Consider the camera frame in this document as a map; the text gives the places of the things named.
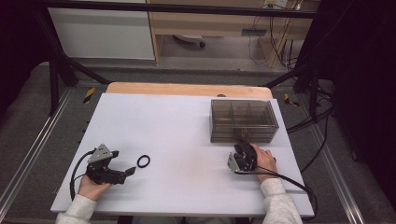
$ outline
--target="sleeve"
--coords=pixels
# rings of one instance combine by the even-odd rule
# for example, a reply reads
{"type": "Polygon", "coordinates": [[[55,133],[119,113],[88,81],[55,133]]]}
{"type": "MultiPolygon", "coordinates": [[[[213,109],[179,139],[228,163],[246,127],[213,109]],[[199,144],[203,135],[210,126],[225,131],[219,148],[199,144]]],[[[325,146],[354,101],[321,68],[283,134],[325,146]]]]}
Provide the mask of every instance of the sleeve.
{"type": "Polygon", "coordinates": [[[303,223],[293,199],[286,194],[279,178],[270,178],[262,182],[264,209],[267,223],[303,223]]]}
{"type": "Polygon", "coordinates": [[[65,213],[58,214],[55,223],[88,224],[95,207],[95,201],[77,194],[69,209],[65,213]]]}

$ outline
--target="human hand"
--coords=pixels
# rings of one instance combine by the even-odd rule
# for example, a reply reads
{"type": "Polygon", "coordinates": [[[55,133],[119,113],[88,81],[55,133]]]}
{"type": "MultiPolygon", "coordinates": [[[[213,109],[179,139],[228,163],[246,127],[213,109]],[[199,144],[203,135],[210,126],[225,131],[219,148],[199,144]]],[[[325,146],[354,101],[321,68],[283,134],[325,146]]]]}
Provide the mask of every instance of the human hand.
{"type": "Polygon", "coordinates": [[[84,175],[79,184],[78,194],[89,198],[93,201],[97,201],[100,196],[109,188],[113,186],[112,184],[96,184],[87,175],[84,175]]]}
{"type": "MultiPolygon", "coordinates": [[[[262,150],[256,144],[250,144],[250,145],[256,151],[257,165],[262,168],[265,168],[267,170],[277,173],[276,160],[273,157],[273,155],[271,154],[271,151],[270,150],[262,150]]],[[[256,171],[269,173],[269,171],[264,170],[260,167],[257,167],[256,171]]],[[[257,177],[259,178],[260,182],[264,182],[264,180],[269,179],[269,178],[276,178],[276,176],[274,176],[274,175],[257,175],[257,177]]]]}

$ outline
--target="black o-ring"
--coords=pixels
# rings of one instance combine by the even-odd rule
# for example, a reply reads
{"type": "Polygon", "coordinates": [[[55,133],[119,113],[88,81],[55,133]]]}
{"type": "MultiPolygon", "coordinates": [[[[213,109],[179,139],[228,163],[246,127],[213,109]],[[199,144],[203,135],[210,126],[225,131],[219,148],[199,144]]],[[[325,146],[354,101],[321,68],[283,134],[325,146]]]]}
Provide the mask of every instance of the black o-ring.
{"type": "Polygon", "coordinates": [[[148,155],[143,155],[143,156],[141,156],[141,157],[137,160],[137,167],[139,167],[139,168],[145,168],[146,166],[149,165],[149,161],[150,161],[149,156],[148,156],[148,155]],[[146,163],[146,164],[144,164],[144,165],[140,165],[140,160],[142,160],[143,158],[147,158],[147,159],[148,159],[148,163],[146,163]]]}

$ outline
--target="white cabinet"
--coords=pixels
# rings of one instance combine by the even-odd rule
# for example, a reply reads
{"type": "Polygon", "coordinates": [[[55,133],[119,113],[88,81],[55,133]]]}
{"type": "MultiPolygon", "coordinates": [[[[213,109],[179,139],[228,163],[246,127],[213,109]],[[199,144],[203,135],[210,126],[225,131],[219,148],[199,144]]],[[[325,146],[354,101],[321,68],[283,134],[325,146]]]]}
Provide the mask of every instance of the white cabinet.
{"type": "Polygon", "coordinates": [[[147,12],[49,8],[49,13],[70,57],[154,60],[147,12]]]}

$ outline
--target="transparent container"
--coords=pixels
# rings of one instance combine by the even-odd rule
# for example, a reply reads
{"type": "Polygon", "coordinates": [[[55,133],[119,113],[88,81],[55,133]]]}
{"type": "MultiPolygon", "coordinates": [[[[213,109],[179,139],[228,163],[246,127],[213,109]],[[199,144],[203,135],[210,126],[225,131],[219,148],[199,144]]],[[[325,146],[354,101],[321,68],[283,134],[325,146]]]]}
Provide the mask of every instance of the transparent container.
{"type": "Polygon", "coordinates": [[[270,143],[279,126],[269,101],[212,100],[210,142],[270,143]]]}

